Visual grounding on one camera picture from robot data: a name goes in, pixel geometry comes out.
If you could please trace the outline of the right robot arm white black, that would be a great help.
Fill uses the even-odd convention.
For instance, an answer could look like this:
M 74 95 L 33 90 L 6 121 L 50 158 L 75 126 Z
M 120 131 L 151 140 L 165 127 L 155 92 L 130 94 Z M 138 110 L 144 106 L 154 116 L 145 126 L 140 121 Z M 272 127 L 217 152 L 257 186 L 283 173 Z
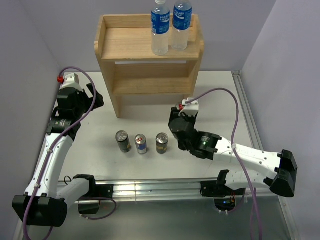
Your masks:
M 242 163 L 246 170 L 262 174 L 262 183 L 272 193 L 294 197 L 298 166 L 291 151 L 266 152 L 231 143 L 219 135 L 196 130 L 196 118 L 196 115 L 188 116 L 177 107 L 171 108 L 168 127 L 180 150 L 200 159 Z

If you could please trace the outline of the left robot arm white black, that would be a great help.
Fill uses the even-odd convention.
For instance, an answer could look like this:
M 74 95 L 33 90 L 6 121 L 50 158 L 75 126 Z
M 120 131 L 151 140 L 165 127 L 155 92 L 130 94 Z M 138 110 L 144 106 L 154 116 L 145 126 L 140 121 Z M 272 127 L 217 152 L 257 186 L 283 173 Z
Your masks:
M 25 227 L 60 227 L 76 201 L 100 196 L 95 177 L 88 174 L 77 174 L 65 188 L 58 190 L 62 167 L 81 127 L 80 121 L 104 105 L 95 86 L 92 83 L 86 86 L 92 97 L 77 83 L 58 91 L 57 106 L 46 129 L 43 155 L 24 194 L 12 200 L 12 207 Z

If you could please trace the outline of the Pocari Sweat bottle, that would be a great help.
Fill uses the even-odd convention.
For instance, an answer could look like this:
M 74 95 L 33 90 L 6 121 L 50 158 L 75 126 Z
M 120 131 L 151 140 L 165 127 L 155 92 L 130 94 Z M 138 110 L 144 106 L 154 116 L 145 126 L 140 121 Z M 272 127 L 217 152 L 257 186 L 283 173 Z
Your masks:
M 169 51 L 170 9 L 166 0 L 156 0 L 151 10 L 151 49 L 157 56 Z
M 178 0 L 174 4 L 171 47 L 177 51 L 184 51 L 188 46 L 192 12 L 193 7 L 189 0 Z

